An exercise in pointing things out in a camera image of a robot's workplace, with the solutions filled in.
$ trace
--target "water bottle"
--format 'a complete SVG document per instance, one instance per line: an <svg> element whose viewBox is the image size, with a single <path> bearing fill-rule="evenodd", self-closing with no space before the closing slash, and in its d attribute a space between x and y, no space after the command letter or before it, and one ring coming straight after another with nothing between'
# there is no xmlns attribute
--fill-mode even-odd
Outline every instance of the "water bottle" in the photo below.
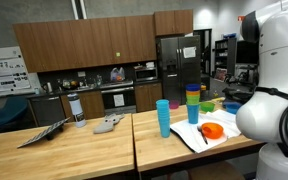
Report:
<svg viewBox="0 0 288 180"><path fill-rule="evenodd" d="M68 94L67 97L71 105L72 114L75 120L75 126L78 128L85 126L86 120L84 118L84 113L78 94L77 93Z"/></svg>

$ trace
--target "white robot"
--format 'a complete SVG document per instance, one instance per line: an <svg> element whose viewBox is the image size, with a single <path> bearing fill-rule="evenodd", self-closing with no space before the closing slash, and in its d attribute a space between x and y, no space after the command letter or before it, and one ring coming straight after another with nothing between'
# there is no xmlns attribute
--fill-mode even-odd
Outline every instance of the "white robot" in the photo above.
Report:
<svg viewBox="0 0 288 180"><path fill-rule="evenodd" d="M248 138L267 142L259 152L257 180L288 179L288 0L248 14L241 35L259 41L259 84L236 115Z"/></svg>

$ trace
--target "stacked cup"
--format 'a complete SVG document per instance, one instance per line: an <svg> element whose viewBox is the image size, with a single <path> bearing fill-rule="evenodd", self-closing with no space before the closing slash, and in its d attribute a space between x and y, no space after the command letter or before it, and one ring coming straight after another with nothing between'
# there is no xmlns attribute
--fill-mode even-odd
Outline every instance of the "stacked cup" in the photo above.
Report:
<svg viewBox="0 0 288 180"><path fill-rule="evenodd" d="M188 122L197 124L200 107L200 84L186 85L186 107L188 113Z"/></svg>
<svg viewBox="0 0 288 180"><path fill-rule="evenodd" d="M158 123L160 125L161 136L167 138L170 136L170 110L169 101L160 99L156 101Z"/></svg>

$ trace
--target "doorway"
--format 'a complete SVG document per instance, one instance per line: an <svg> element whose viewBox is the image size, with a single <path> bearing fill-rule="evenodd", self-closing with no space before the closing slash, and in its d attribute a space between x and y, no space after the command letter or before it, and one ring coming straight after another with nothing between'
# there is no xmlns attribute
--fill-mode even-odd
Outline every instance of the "doorway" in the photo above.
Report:
<svg viewBox="0 0 288 180"><path fill-rule="evenodd" d="M201 72L211 76L212 29L194 30L193 35L200 36Z"/></svg>

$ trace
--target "refrigerator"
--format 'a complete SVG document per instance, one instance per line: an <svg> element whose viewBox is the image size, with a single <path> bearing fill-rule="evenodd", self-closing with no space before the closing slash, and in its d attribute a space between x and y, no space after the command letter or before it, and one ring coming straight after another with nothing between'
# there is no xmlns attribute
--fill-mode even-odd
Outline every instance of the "refrigerator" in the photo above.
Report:
<svg viewBox="0 0 288 180"><path fill-rule="evenodd" d="M163 98L186 104L187 84L201 83L199 36L157 39L157 62Z"/></svg>

